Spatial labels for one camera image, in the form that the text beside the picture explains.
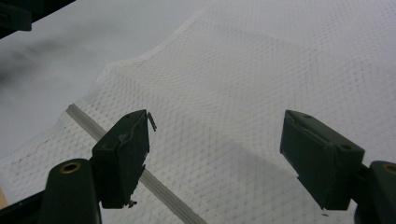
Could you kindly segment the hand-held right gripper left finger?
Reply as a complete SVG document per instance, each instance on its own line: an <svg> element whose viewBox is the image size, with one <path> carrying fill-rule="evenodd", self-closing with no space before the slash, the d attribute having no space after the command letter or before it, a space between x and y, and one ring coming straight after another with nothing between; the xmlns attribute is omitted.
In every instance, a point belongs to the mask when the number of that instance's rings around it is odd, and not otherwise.
<svg viewBox="0 0 396 224"><path fill-rule="evenodd" d="M123 116L93 147L98 200L105 209L130 204L149 154L150 113L138 110Z"/></svg>

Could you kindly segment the light blue cloth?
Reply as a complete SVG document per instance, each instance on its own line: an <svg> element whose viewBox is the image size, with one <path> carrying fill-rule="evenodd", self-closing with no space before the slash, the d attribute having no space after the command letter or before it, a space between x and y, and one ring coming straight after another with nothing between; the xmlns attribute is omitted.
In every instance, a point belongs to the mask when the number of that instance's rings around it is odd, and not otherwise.
<svg viewBox="0 0 396 224"><path fill-rule="evenodd" d="M287 110L396 163L396 0L76 0L0 41L0 197L147 109L148 170L207 224L353 224L280 154Z"/></svg>

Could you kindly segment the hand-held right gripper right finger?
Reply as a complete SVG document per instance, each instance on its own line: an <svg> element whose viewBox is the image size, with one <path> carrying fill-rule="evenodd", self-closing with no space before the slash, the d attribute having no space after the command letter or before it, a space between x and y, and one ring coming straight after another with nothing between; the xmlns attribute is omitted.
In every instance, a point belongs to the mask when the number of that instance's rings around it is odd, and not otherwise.
<svg viewBox="0 0 396 224"><path fill-rule="evenodd" d="M280 153L298 180L326 210L346 210L350 177L361 168L364 150L318 119L287 110Z"/></svg>

